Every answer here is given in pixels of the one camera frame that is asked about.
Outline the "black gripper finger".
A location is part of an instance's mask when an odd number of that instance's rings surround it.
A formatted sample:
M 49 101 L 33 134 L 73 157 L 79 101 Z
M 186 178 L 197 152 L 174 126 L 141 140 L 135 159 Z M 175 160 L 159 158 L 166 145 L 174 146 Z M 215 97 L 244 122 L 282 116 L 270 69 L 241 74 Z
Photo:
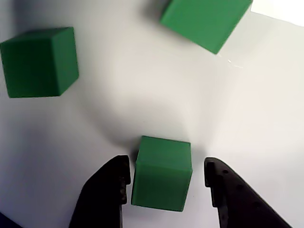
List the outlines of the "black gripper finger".
M 82 187 L 70 228 L 121 228 L 126 187 L 131 183 L 128 155 L 117 155 L 94 173 Z
M 289 228 L 232 168 L 220 159 L 204 161 L 205 186 L 211 190 L 212 206 L 218 209 L 221 228 Z

